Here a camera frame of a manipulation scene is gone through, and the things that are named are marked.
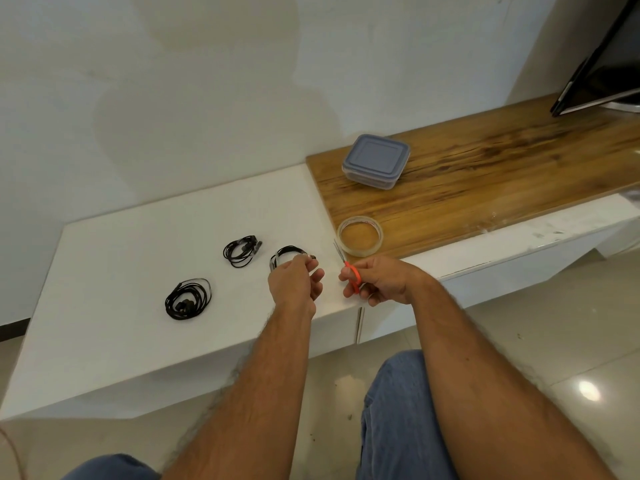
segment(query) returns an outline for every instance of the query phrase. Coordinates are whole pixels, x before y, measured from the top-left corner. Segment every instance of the hairy forearm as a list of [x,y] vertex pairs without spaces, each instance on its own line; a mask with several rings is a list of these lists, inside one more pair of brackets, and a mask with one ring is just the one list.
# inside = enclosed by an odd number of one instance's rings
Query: hairy forearm
[[289,478],[307,374],[303,315],[276,307],[238,380],[164,480]]
[[438,422],[462,480],[610,480],[592,446],[435,280],[413,300]]

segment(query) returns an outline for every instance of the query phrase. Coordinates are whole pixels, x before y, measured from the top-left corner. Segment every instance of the leg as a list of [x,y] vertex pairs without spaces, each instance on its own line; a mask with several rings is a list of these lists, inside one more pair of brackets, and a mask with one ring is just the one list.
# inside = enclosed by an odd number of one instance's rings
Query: leg
[[85,461],[62,480],[159,480],[160,474],[135,458],[104,455]]
[[433,409],[422,351],[386,361],[364,399],[357,480],[457,480]]

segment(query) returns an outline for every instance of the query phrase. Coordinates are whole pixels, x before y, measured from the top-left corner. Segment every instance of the hand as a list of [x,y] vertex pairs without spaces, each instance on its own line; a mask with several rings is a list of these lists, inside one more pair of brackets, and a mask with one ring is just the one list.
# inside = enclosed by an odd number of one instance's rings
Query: hand
[[[387,256],[371,256],[353,266],[364,282],[360,287],[360,297],[368,299],[370,306],[389,299],[409,305],[413,302],[414,291],[435,281],[419,267]],[[343,267],[339,279],[355,281],[356,276],[348,267]],[[345,287],[342,294],[346,298],[355,294],[351,284]]]
[[293,308],[312,318],[316,314],[314,301],[322,293],[320,280],[324,277],[324,269],[316,269],[317,266],[317,259],[300,254],[274,269],[269,274],[269,291],[276,306]]

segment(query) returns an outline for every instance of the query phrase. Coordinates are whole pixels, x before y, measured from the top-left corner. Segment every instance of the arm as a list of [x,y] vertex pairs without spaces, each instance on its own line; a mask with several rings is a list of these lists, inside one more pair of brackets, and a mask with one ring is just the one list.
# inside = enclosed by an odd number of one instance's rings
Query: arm
[[[588,441],[480,333],[434,278],[377,256],[361,298],[411,304],[438,423],[462,480],[614,480]],[[351,271],[343,269],[341,280]],[[353,291],[347,286],[345,296]]]
[[163,480],[289,478],[307,375],[316,259],[296,256],[269,275],[275,309],[238,380]]

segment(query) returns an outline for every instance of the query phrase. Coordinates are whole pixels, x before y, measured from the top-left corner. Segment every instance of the wood grain surface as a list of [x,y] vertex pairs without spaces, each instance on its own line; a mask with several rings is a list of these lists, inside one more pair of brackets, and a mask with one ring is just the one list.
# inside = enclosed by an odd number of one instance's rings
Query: wood grain surface
[[392,136],[411,146],[411,156],[391,190],[344,176],[350,147],[309,156],[307,165],[334,228],[348,217],[373,217],[385,233],[380,252],[395,257],[640,184],[640,115],[596,107],[552,118],[555,100]]

